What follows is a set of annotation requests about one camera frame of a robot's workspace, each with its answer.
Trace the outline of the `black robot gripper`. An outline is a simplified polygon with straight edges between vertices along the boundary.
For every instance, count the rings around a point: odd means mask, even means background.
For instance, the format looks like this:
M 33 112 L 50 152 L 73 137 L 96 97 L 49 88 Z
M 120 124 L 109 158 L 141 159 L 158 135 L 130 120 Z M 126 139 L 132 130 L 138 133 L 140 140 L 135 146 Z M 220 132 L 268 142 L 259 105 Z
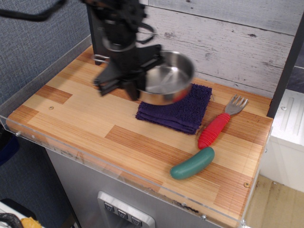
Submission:
M 125 50 L 110 50 L 107 67 L 95 78 L 94 85 L 102 96 L 118 88 L 127 92 L 133 101 L 137 101 L 140 92 L 146 88 L 146 74 L 150 69 L 162 63 L 161 45 L 136 47 Z

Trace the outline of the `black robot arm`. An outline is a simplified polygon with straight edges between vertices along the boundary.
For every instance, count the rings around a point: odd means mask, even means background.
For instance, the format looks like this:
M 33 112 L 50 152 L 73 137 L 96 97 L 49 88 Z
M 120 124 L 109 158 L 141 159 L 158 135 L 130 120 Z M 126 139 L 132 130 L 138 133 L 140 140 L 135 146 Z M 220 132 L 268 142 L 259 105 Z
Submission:
M 137 47 L 153 37 L 138 40 L 139 28 L 154 32 L 145 23 L 145 5 L 137 0 L 86 0 L 96 64 L 107 67 L 94 80 L 101 95 L 121 88 L 132 100 L 146 88 L 148 70 L 163 63 L 161 45 Z

